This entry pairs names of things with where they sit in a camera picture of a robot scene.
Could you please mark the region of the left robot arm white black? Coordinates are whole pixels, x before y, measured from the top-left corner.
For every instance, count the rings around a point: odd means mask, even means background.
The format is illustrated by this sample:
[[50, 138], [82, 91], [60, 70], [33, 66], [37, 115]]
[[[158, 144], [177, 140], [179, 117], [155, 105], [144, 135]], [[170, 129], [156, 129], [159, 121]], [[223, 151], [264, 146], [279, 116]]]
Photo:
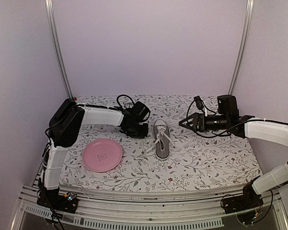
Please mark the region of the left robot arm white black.
[[110, 125], [119, 127], [120, 132], [128, 137], [145, 138], [148, 135], [146, 121], [149, 116], [150, 109], [142, 102], [123, 108], [80, 104], [66, 99], [51, 118], [45, 131], [48, 143], [42, 155], [37, 204], [49, 208], [52, 212], [76, 212], [79, 200], [73, 195], [59, 194], [59, 178], [67, 151], [78, 139], [81, 126]]

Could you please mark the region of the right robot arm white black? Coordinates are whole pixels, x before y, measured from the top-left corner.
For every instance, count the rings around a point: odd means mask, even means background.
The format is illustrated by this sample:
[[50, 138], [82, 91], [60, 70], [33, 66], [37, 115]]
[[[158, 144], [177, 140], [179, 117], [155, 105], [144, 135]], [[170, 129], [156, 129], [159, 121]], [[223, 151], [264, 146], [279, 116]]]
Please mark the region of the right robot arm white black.
[[[233, 95], [217, 97], [217, 113], [207, 114], [209, 109], [200, 96], [193, 99], [200, 113], [187, 114], [179, 121], [179, 126], [189, 129], [199, 136], [204, 132], [220, 130], [239, 138], [258, 139], [288, 148], [288, 123], [253, 115], [241, 116], [237, 99]], [[220, 205], [225, 213], [235, 213], [251, 208], [261, 207], [264, 202], [262, 194], [288, 184], [288, 161], [271, 171], [256, 177], [242, 189], [242, 195], [226, 195]]]

